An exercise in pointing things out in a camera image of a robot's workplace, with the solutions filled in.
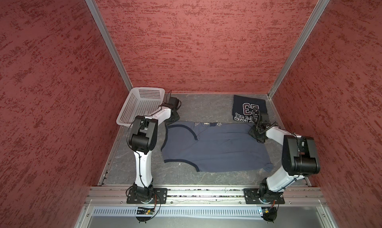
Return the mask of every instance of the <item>gray floor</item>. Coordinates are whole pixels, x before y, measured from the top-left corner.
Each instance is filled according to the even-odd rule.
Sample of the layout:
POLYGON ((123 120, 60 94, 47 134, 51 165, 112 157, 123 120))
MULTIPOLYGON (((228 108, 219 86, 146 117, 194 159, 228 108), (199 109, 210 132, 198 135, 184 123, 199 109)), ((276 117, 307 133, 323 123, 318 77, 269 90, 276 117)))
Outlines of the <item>gray floor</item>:
MULTIPOLYGON (((178 113, 180 120, 193 122, 237 122, 232 119, 233 95, 208 94, 172 94, 181 100, 182 106, 178 113)), ((244 95, 261 98, 267 101, 266 95, 244 95)), ((267 101, 267 109, 271 122, 275 114, 267 101)), ((281 166, 280 144, 267 140, 267 148, 273 170, 268 173, 263 169, 253 171, 207 173, 196 172, 195 168, 186 163, 164 163, 160 148, 165 139, 164 123, 159 125, 158 139, 152 153, 151 170, 154 183, 157 185, 249 185, 256 186, 265 177, 272 175, 281 166)), ((108 178, 104 184, 133 184, 135 181, 135 158, 133 151, 127 146, 126 134, 118 146, 108 178)))

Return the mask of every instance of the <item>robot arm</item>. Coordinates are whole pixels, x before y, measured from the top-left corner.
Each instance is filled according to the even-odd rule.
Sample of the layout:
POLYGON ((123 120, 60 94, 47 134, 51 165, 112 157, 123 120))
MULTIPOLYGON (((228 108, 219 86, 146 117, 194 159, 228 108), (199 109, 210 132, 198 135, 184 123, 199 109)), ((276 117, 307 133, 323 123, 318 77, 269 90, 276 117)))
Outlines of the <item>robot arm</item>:
POLYGON ((292 135, 275 127, 266 131, 266 136, 283 145, 282 166, 266 180, 270 191, 284 192, 285 188, 295 181, 320 171, 313 138, 292 135))
POLYGON ((136 116, 131 124, 127 143, 136 160, 136 179, 132 187, 134 201, 148 203, 152 199, 151 153, 157 144, 158 125, 179 120, 178 104, 178 99, 170 97, 169 103, 163 104, 151 116, 136 116))

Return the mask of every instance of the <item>laundry basket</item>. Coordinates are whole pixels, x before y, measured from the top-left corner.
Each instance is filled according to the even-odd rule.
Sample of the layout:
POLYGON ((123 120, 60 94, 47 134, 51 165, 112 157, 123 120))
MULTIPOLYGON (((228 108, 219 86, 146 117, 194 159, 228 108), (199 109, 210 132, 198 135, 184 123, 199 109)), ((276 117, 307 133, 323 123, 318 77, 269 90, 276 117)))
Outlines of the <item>laundry basket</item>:
POLYGON ((137 115, 150 116, 162 104, 164 96, 162 88, 133 88, 117 117, 117 124, 129 127, 137 115))

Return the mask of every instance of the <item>enclosure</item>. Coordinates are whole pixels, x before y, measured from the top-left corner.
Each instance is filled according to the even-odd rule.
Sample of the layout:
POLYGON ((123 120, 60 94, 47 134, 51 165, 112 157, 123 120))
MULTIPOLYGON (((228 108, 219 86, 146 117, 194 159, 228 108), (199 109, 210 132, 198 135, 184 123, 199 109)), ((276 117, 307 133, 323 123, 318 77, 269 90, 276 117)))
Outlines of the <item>enclosure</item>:
MULTIPOLYGON (((271 122, 314 138, 321 170, 285 191, 273 226, 382 223, 382 0, 0 2, 1 227, 138 225, 115 213, 132 209, 136 163, 116 119, 136 87, 171 92, 195 123, 237 123, 234 95, 258 98, 271 122)), ((271 225, 242 190, 282 166, 280 144, 264 144, 270 171, 198 172, 164 162, 166 134, 151 169, 169 197, 146 225, 271 225), (226 222, 206 219, 217 214, 226 222)))

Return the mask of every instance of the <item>vent grille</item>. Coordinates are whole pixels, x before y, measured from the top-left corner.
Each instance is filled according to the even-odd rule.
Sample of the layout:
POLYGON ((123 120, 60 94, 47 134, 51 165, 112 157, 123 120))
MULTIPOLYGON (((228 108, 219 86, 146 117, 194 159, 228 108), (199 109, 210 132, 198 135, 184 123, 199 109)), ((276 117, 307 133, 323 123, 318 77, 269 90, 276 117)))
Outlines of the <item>vent grille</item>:
POLYGON ((158 90, 139 89, 139 96, 141 98, 161 99, 160 92, 158 90))
MULTIPOLYGON (((136 216, 137 207, 96 206, 93 216, 136 216)), ((157 216, 261 218, 261 207, 166 207, 157 216)))
POLYGON ((121 115, 121 121, 124 123, 130 123, 131 121, 131 115, 134 111, 134 107, 136 103, 138 102, 138 99, 133 95, 129 98, 127 102, 127 106, 124 108, 122 115, 121 115))

